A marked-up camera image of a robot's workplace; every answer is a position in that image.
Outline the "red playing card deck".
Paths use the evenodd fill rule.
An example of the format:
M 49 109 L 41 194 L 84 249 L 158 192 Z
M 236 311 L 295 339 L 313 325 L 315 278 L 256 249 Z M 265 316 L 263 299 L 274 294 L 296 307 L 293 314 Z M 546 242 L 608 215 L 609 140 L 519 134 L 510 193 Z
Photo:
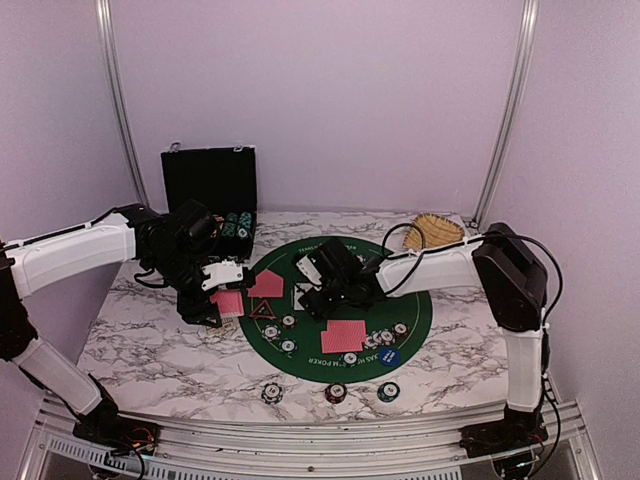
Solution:
M 210 297 L 222 318 L 242 317 L 244 315 L 243 297 L 240 291 L 218 290 Z

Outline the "red card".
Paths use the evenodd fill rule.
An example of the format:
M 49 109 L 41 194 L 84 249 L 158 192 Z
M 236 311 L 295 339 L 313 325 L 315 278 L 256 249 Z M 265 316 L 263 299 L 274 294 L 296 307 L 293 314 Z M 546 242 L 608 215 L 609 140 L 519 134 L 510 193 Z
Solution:
M 366 322 L 363 320 L 329 320 L 326 331 L 350 332 L 358 335 L 365 341 Z
M 284 295 L 284 280 L 281 278 L 267 278 L 261 283 L 260 298 L 282 298 Z

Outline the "white chips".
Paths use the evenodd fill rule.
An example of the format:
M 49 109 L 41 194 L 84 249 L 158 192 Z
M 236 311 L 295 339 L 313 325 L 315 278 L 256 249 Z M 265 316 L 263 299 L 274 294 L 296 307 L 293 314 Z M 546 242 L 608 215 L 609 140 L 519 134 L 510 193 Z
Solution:
M 262 330 L 262 338 L 268 342 L 275 342 L 281 337 L 281 330 L 277 325 L 269 324 Z
M 374 350 L 380 347 L 391 346 L 395 341 L 396 337 L 391 330 L 376 330 L 367 334 L 363 347 L 366 350 Z

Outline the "black triangular dealer button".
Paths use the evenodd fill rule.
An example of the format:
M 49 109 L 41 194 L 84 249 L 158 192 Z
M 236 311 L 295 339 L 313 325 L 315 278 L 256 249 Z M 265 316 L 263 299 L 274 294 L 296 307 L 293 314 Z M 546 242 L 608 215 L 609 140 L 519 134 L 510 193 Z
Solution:
M 273 320 L 276 315 L 267 300 L 263 300 L 250 314 L 251 319 L 266 319 Z

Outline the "red chips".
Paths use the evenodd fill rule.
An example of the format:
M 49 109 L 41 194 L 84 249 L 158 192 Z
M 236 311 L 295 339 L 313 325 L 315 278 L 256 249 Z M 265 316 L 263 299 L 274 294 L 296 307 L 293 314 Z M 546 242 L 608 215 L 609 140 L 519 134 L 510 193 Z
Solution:
M 293 329 L 297 326 L 297 324 L 297 317 L 291 314 L 284 315 L 281 319 L 281 325 L 284 329 Z
M 393 326 L 394 335 L 399 338 L 407 337 L 410 329 L 404 323 L 397 323 Z

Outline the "blue small blind button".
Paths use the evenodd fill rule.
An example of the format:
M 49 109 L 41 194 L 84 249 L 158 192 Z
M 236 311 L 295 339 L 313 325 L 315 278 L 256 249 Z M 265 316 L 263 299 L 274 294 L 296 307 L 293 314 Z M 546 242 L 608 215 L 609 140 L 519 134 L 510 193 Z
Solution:
M 395 368 L 401 363 L 401 353 L 396 348 L 385 347 L 378 352 L 378 361 L 385 367 Z

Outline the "red black chip stack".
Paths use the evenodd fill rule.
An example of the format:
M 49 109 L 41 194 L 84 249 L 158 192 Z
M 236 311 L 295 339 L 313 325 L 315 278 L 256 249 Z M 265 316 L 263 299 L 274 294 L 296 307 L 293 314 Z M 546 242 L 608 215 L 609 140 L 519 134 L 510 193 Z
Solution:
M 324 390 L 325 399 L 331 404 L 339 404 L 343 402 L 347 395 L 347 389 L 344 384 L 332 383 Z

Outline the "teal chip stack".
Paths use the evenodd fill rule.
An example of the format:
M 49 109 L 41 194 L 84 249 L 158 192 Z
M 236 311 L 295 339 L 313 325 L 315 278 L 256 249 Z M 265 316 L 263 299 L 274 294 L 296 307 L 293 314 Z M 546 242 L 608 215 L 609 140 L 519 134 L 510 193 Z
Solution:
M 395 382 L 384 382 L 377 389 L 377 397 L 381 402 L 390 403 L 400 395 L 400 387 Z

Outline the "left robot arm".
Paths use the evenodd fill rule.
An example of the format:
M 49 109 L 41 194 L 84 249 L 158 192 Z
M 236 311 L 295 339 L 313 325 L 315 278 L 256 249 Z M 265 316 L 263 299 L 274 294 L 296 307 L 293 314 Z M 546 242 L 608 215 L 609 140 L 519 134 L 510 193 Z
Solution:
M 77 432 L 103 445 L 132 445 L 156 425 L 121 416 L 99 380 L 76 357 L 119 267 L 155 274 L 150 289 L 176 294 L 179 318 L 214 326 L 211 274 L 219 226 L 201 203 L 172 213 L 143 204 L 113 207 L 96 219 L 1 245 L 1 358 L 71 411 Z

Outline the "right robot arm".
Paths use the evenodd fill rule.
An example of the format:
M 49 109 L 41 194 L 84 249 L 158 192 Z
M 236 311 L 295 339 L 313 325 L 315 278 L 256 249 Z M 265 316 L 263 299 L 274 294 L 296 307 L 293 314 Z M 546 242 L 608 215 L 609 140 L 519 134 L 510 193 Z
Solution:
M 481 292 L 503 332 L 508 361 L 506 406 L 495 438 L 515 448 L 541 422 L 548 366 L 548 273 L 529 249 L 531 242 L 494 223 L 485 234 L 449 245 L 382 252 L 362 261 L 339 238 L 330 238 L 296 258 L 296 269 L 311 285 L 299 303 L 312 318 L 326 320 L 342 307 L 368 309 L 410 294 Z

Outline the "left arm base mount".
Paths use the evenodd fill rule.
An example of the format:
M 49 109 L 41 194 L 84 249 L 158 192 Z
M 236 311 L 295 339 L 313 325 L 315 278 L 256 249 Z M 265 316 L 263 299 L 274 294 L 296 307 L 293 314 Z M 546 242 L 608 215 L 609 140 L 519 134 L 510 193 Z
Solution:
M 142 420 L 122 418 L 107 432 L 92 428 L 86 423 L 76 422 L 73 435 L 77 438 L 111 447 L 117 454 L 136 451 L 142 455 L 152 455 L 157 446 L 160 426 Z

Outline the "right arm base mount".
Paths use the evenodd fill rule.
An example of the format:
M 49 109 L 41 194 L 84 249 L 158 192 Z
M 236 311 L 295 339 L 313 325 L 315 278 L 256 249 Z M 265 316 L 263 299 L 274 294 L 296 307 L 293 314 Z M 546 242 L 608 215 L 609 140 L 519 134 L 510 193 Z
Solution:
M 549 438 L 544 427 L 536 426 L 529 431 L 523 425 L 505 420 L 466 426 L 460 433 L 459 446 L 466 451 L 468 458 L 525 448 L 541 444 Z

